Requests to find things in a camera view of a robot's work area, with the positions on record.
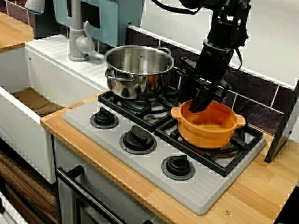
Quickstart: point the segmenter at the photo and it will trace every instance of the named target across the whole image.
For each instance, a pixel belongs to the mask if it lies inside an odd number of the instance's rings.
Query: sink
[[[56,181],[51,135],[40,117],[11,94],[33,88],[67,107],[107,89],[104,60],[68,59],[68,38],[35,40],[0,54],[0,137],[49,183]]]

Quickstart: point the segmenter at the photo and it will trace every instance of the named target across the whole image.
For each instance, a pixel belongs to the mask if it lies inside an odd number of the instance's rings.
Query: butcher block countertop
[[[0,53],[22,48],[33,39],[31,26],[0,12]]]
[[[92,96],[71,108],[97,99]],[[267,146],[204,215],[197,216],[109,152],[63,121],[64,108],[41,119],[42,126],[166,223],[272,224],[299,181],[299,144],[289,141],[271,164]]]

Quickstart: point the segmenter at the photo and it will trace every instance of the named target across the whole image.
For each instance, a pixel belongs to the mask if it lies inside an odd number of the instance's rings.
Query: black burner grate
[[[161,125],[155,130],[155,135],[223,177],[226,177],[236,167],[239,161],[244,158],[244,156],[260,141],[263,136],[262,132],[251,128],[250,126],[245,126],[241,129],[236,129],[235,132],[238,133],[239,137],[232,137],[230,143],[233,146],[231,148],[224,150],[220,148],[215,150],[206,150],[193,146],[188,147],[185,142],[179,141],[178,138],[181,136],[178,132],[178,129],[175,129],[170,134],[165,132],[165,130],[175,126],[177,122],[178,121],[175,119],[168,120],[165,122],[165,124]],[[253,140],[251,140],[251,142],[248,144],[244,142],[245,132],[254,136]],[[232,152],[237,152],[237,154],[226,167],[216,163],[213,160],[213,158],[218,154],[229,154]]]
[[[165,116],[160,117],[154,122],[148,122],[144,119],[144,117],[148,114],[160,114],[161,111],[153,111],[151,108],[150,100],[144,102],[144,107],[142,109],[137,110],[136,108],[132,108],[129,104],[126,104],[126,101],[124,101],[121,97],[115,95],[112,91],[105,92],[98,97],[98,101],[102,104],[108,106],[112,110],[118,112],[122,116],[128,118],[129,120],[135,122],[136,124],[140,125],[141,127],[147,129],[150,132],[154,132],[154,130],[162,125],[165,121],[168,121],[171,119],[171,108],[172,106],[175,106],[177,102],[176,92],[174,93],[166,93],[162,95],[160,98],[157,99],[161,105],[165,107],[163,112],[166,112]],[[165,100],[166,97],[170,95],[170,98],[174,99],[173,102],[169,102]]]

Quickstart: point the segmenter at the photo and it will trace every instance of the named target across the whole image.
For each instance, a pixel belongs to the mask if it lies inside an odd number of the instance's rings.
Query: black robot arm
[[[216,93],[216,86],[220,85],[224,92],[228,91],[229,85],[222,78],[234,50],[242,65],[238,48],[244,46],[248,38],[246,23],[251,9],[250,0],[179,0],[188,9],[169,7],[158,0],[152,1],[165,10],[181,14],[196,14],[201,8],[213,11],[211,30],[208,39],[203,42],[204,47],[196,65],[188,60],[182,61],[183,65],[189,65],[189,69],[185,70],[181,66],[178,72],[183,77],[182,83],[185,84],[181,88],[180,98],[182,101],[193,100],[189,109],[191,112],[205,110],[212,100],[222,102],[225,96],[223,93]]]

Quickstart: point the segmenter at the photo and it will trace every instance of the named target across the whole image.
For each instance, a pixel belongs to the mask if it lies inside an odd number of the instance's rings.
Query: black oven handle
[[[92,195],[86,188],[80,183],[74,180],[76,177],[84,173],[82,166],[76,166],[69,172],[65,172],[62,168],[56,169],[56,176],[62,180],[67,186],[69,186],[77,195],[79,195],[84,201],[93,207],[98,213],[100,213],[107,221],[112,224],[126,224],[124,220],[118,217],[113,211],[111,211],[106,205],[99,199]],[[153,224],[150,220],[146,220],[143,224]]]

